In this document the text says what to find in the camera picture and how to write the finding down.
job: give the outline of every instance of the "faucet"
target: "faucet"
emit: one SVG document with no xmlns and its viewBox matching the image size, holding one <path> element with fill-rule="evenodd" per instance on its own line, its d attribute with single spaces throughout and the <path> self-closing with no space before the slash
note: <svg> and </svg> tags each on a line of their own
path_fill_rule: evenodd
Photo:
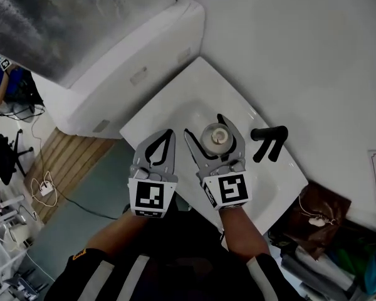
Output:
<svg viewBox="0 0 376 301">
<path fill-rule="evenodd" d="M 251 131 L 251 138 L 255 141 L 263 140 L 261 148 L 259 148 L 257 153 L 253 155 L 254 162 L 259 163 L 262 160 L 263 156 L 268 151 L 272 140 L 275 140 L 276 143 L 274 144 L 268 157 L 272 162 L 276 162 L 287 137 L 288 129 L 285 126 L 253 129 Z"/>
</svg>

